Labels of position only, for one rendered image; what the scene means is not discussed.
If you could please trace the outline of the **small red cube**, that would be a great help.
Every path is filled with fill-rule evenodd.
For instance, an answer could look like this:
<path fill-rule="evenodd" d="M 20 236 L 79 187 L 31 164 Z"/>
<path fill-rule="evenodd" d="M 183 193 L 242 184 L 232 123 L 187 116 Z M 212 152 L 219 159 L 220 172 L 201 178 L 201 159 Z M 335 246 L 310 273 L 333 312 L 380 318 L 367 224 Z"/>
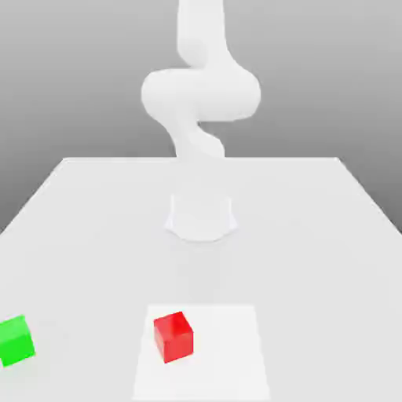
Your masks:
<path fill-rule="evenodd" d="M 165 364 L 194 352 L 194 331 L 182 311 L 153 320 L 154 339 Z"/>

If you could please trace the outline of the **small green cube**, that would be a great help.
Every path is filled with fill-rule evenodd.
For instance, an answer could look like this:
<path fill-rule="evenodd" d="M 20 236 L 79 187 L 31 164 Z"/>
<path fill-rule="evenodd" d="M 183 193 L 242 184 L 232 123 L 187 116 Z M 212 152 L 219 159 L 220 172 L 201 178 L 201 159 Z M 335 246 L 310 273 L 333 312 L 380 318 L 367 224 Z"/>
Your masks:
<path fill-rule="evenodd" d="M 0 323 L 0 363 L 8 367 L 35 355 L 35 346 L 24 315 Z"/>

